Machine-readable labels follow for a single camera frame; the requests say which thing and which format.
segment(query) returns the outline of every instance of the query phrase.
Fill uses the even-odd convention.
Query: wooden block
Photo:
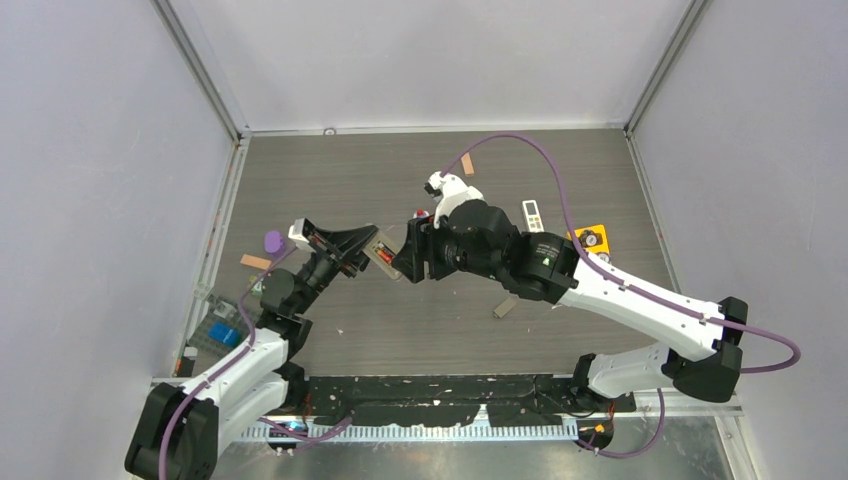
[[[466,177],[474,176],[474,165],[471,164],[471,154],[467,153],[462,156],[462,170]]]
[[[265,258],[254,257],[253,255],[242,255],[241,264],[248,267],[258,268],[259,270],[267,270],[271,266],[271,260]]]
[[[515,307],[515,305],[515,299],[512,297],[507,297],[507,299],[504,300],[503,303],[495,307],[495,310],[492,313],[495,314],[495,318],[503,318],[504,315],[509,313],[509,311],[512,310],[513,307]]]

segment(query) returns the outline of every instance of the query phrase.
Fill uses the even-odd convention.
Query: cable
[[[496,138],[514,138],[516,140],[520,140],[520,141],[526,143],[527,145],[530,145],[531,147],[533,147],[533,149],[535,149],[542,156],[542,158],[544,158],[545,161],[548,162],[548,166],[551,167],[551,171],[554,174],[554,180],[556,181],[557,188],[559,189],[560,205],[562,206],[562,214],[563,214],[563,218],[565,219],[565,225],[566,225],[566,228],[568,228],[568,233],[571,235],[571,242],[574,244],[574,248],[577,250],[578,255],[580,255],[580,258],[592,270],[594,270],[595,272],[600,274],[605,280],[611,281],[618,286],[624,286],[624,284],[625,284],[624,280],[616,277],[615,275],[613,275],[610,272],[607,272],[606,270],[601,268],[600,265],[597,265],[594,261],[592,261],[592,259],[589,258],[589,254],[586,252],[586,250],[580,244],[580,239],[577,237],[577,235],[574,232],[574,220],[571,217],[571,209],[569,208],[569,204],[568,204],[568,196],[566,195],[566,192],[565,192],[565,182],[563,182],[563,180],[562,180],[562,175],[559,172],[559,167],[557,167],[556,163],[553,161],[553,158],[551,157],[550,154],[548,154],[548,152],[545,150],[545,148],[542,147],[539,143],[537,143],[532,138],[530,138],[526,135],[522,135],[520,133],[513,133],[513,132],[494,133],[494,134],[488,135],[486,137],[483,137],[480,140],[478,140],[477,142],[473,143],[470,147],[463,150],[463,152],[461,154],[459,154],[450,164],[448,164],[447,167],[445,167],[441,171],[441,176],[444,177],[449,171],[451,171],[451,169],[453,169],[453,167],[455,167],[456,164],[460,162],[460,160],[462,159],[462,157],[466,153],[469,153],[471,150],[478,147],[479,145],[482,145],[483,143],[486,143],[490,140],[494,140]],[[702,319],[702,315],[701,315],[700,312],[696,312],[695,310],[691,310],[691,309],[688,309],[686,307],[682,307],[680,305],[677,305],[677,304],[675,304],[675,303],[673,303],[669,300],[666,300],[666,299],[664,299],[664,298],[662,298],[658,295],[654,295],[651,292],[648,292],[648,291],[646,291],[642,288],[639,288],[638,286],[628,285],[627,288],[629,290],[635,292],[636,294],[641,295],[643,298],[651,300],[651,301],[658,303],[658,304],[660,304],[664,307],[670,308],[670,309],[672,309],[676,312],[679,312],[679,313],[682,313],[682,314],[687,315],[689,317],[695,318],[699,321]],[[749,325],[743,325],[743,324],[739,324],[739,323],[735,323],[735,322],[730,322],[730,321],[720,319],[720,318],[708,318],[708,319],[706,319],[706,321],[713,323],[713,324],[716,324],[716,325],[720,325],[720,326],[725,327],[725,328],[731,328],[731,329],[734,329],[734,330],[739,330],[739,331],[742,331],[742,332],[751,333],[751,334],[759,336],[759,337],[764,337],[764,338],[768,338],[770,340],[774,340],[778,343],[782,343],[783,345],[786,345],[787,347],[789,347],[790,350],[792,350],[792,356],[788,360],[785,360],[783,362],[776,363],[776,364],[773,364],[773,365],[764,365],[764,366],[759,366],[759,367],[742,368],[740,370],[741,373],[763,373],[763,372],[773,372],[773,371],[777,371],[777,370],[782,370],[784,368],[789,368],[792,365],[795,365],[801,359],[801,349],[798,347],[798,345],[795,342],[793,342],[792,340],[790,340],[790,339],[788,339],[784,336],[777,335],[775,333],[769,332],[769,331],[764,330],[762,328],[753,327],[753,326],[749,326]],[[641,455],[641,454],[647,452],[651,447],[654,446],[657,439],[660,437],[660,434],[661,434],[662,429],[663,429],[663,425],[665,424],[665,399],[663,398],[662,390],[658,389],[657,394],[659,395],[659,400],[660,400],[660,417],[659,417],[660,419],[659,419],[659,423],[657,424],[657,430],[654,433],[654,436],[651,438],[651,440],[648,441],[648,443],[644,447],[640,448],[639,450],[636,450],[635,452],[615,453],[615,452],[599,451],[598,453],[600,455],[603,455],[605,457],[610,457],[610,458],[632,458],[632,457],[635,457],[637,455]],[[582,440],[578,440],[578,442],[580,442],[580,444],[583,447],[593,448],[591,445],[589,445],[588,443],[586,443]]]
[[[244,323],[247,325],[247,329],[249,331],[247,345],[245,345],[244,348],[238,354],[236,354],[236,356],[234,356],[232,359],[230,359],[229,362],[222,365],[221,368],[219,368],[218,370],[215,370],[214,372],[212,372],[212,374],[210,374],[206,378],[205,381],[201,382],[197,387],[195,387],[194,390],[189,392],[189,394],[186,395],[186,397],[183,399],[183,401],[180,402],[180,404],[177,406],[177,409],[174,410],[174,414],[171,415],[170,420],[168,420],[168,424],[165,426],[165,432],[162,434],[162,446],[159,449],[159,468],[158,468],[158,470],[159,470],[159,480],[167,480],[167,478],[168,478],[168,465],[167,465],[168,446],[171,443],[171,435],[173,435],[173,433],[174,433],[174,428],[176,428],[177,422],[179,422],[179,419],[182,416],[185,409],[188,407],[188,405],[191,403],[191,401],[194,400],[194,398],[197,397],[198,394],[200,394],[200,392],[204,388],[209,386],[211,382],[214,382],[215,379],[217,379],[218,377],[223,375],[224,372],[226,372],[227,370],[232,368],[233,365],[235,365],[242,358],[244,358],[244,356],[247,355],[247,352],[249,352],[253,348],[253,344],[256,342],[256,325],[253,324],[253,320],[250,319],[250,315],[248,315],[248,313],[247,313],[247,308],[244,306],[245,299],[250,294],[253,287],[255,287],[259,282],[261,282],[262,279],[264,279],[268,275],[268,273],[270,273],[272,270],[274,270],[274,268],[276,268],[277,265],[282,263],[282,261],[285,260],[289,255],[291,255],[291,253],[294,252],[295,250],[296,250],[296,248],[292,248],[291,250],[283,253],[283,255],[281,255],[279,258],[277,258],[276,260],[271,262],[271,265],[269,265],[268,268],[266,268],[262,273],[260,273],[259,276],[256,277],[256,280],[254,280],[253,283],[251,283],[250,286],[247,287],[247,290],[242,294],[242,296],[239,297],[239,300],[236,303],[236,306],[238,307],[239,314],[241,314],[241,318],[242,318],[242,320],[244,320]],[[353,420],[350,419],[350,417],[347,417],[345,420],[342,420],[339,423],[339,425],[344,424],[344,427],[341,430],[343,431],[344,428],[347,428],[347,426],[350,425],[350,423],[352,421]],[[311,444],[317,444],[321,441],[323,441],[323,439],[321,439],[321,437],[309,439],[309,443],[311,443]]]
[[[341,434],[343,431],[345,431],[345,429],[347,427],[350,426],[351,423],[353,423],[353,418],[345,417],[344,419],[342,419],[342,421],[333,425],[332,428],[330,428],[323,435],[320,435],[318,437],[309,437],[309,434],[301,434],[301,433],[298,433],[298,432],[293,432],[291,430],[286,430],[285,428],[277,425],[277,423],[274,422],[273,420],[265,418],[265,417],[260,418],[259,421],[262,422],[262,423],[265,423],[267,425],[270,425],[271,429],[278,432],[278,433],[282,433],[283,435],[286,435],[287,437],[291,437],[291,438],[294,438],[296,440],[300,440],[300,441],[304,442],[304,445],[301,445],[299,447],[301,450],[303,450],[306,445],[315,445],[315,444],[321,443],[325,440],[329,440],[329,439]]]
[[[633,457],[642,455],[643,453],[650,450],[654,446],[655,443],[657,443],[657,440],[659,440],[660,434],[662,433],[663,426],[665,425],[665,398],[663,398],[662,390],[657,389],[657,395],[660,399],[660,419],[659,419],[659,422],[657,423],[657,430],[654,432],[654,436],[651,437],[650,440],[648,440],[648,443],[646,443],[645,446],[643,446],[639,450],[636,450],[634,452],[628,452],[628,453],[608,452],[606,450],[595,450],[595,447],[592,446],[592,440],[595,439],[594,435],[592,435],[592,437],[589,439],[588,442],[577,439],[577,443],[581,447],[588,448],[589,450],[595,450],[595,453],[597,453],[598,455],[600,455],[602,457],[607,457],[607,458],[625,459],[625,458],[633,458]]]

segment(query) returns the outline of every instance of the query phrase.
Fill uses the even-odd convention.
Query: small wooden stick
[[[254,257],[253,255],[242,255],[241,264],[248,267],[258,268],[259,270],[267,270],[271,266],[271,260],[265,258]]]
[[[466,177],[474,176],[474,165],[471,164],[470,153],[466,153],[462,156],[462,170],[465,172]]]

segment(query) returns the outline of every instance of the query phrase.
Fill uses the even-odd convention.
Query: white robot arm
[[[666,290],[614,267],[569,240],[547,232],[521,233],[500,208],[456,175],[436,172],[425,190],[438,202],[434,218],[410,221],[407,243],[393,266],[411,281],[440,279],[455,270],[500,281],[521,298],[589,310],[655,338],[649,347],[616,355],[586,355],[573,385],[605,398],[675,386],[712,402],[730,399],[741,369],[741,333],[708,318],[745,323],[747,305],[727,298],[705,302]],[[623,282],[611,282],[598,269]],[[637,294],[694,310],[701,319]]]

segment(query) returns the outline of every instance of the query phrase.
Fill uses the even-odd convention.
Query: blue object
[[[209,337],[229,347],[235,347],[241,340],[241,335],[223,323],[216,323],[209,329]]]

